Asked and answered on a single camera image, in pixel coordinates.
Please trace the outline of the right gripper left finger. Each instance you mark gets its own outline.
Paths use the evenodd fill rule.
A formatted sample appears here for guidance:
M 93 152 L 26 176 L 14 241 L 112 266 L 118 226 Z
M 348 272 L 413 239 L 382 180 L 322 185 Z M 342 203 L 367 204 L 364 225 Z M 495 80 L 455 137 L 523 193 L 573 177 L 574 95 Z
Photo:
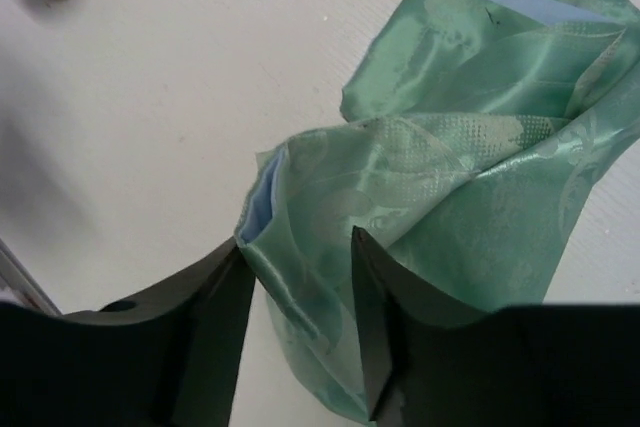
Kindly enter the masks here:
M 225 426 L 254 290 L 233 240 L 97 310 L 62 313 L 1 252 L 5 426 Z

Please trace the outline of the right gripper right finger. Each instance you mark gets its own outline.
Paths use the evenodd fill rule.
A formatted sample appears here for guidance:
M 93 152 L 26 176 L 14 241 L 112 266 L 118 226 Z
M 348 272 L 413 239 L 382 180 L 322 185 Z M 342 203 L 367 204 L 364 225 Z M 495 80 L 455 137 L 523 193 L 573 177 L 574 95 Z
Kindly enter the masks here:
M 486 313 L 351 240 L 368 416 L 379 426 L 635 426 L 639 309 L 516 305 Z

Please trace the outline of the green patterned satin placemat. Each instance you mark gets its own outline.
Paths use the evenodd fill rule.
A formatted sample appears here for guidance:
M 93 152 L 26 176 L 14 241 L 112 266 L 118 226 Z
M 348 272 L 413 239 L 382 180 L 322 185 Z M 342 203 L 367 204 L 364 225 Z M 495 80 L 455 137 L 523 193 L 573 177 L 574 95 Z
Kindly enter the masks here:
M 340 112 L 259 156 L 235 238 L 293 375 L 361 423 L 352 229 L 475 307 L 540 302 L 591 189 L 638 140 L 638 8 L 402 0 Z

